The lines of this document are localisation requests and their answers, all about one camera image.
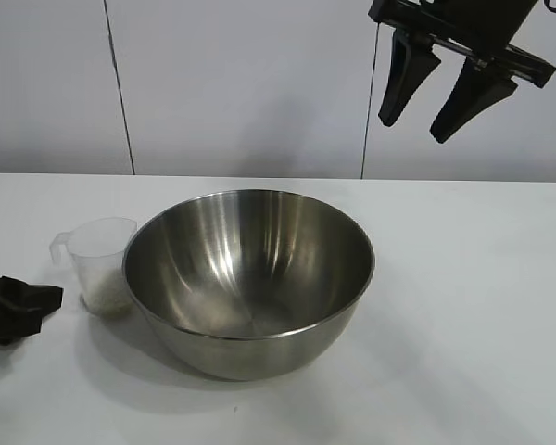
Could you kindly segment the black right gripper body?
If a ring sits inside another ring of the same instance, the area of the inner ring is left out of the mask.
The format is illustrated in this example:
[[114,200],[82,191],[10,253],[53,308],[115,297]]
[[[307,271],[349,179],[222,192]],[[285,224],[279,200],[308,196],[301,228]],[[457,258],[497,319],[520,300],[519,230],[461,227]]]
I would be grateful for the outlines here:
[[495,63],[538,88],[556,68],[511,44],[534,1],[374,1],[369,17],[407,33],[423,45],[441,45],[481,66]]

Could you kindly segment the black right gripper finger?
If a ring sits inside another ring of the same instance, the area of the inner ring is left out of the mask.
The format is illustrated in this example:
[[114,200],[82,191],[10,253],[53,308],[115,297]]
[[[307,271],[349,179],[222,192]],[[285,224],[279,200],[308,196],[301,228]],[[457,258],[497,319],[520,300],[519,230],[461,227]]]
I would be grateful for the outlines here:
[[394,125],[416,90],[441,63],[434,40],[418,32],[395,30],[390,71],[378,113],[383,125]]
[[466,58],[460,75],[430,127],[438,143],[445,143],[468,121],[510,97],[518,84],[496,65],[481,68]]

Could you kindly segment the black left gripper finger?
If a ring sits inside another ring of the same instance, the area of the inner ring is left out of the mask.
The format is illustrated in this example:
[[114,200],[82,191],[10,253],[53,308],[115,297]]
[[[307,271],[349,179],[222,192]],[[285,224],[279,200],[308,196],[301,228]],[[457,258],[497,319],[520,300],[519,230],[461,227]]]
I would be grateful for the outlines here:
[[42,326],[40,309],[26,311],[0,311],[0,346],[16,343],[38,334]]
[[61,308],[64,289],[32,285],[12,277],[0,277],[0,316],[39,313],[45,317]]

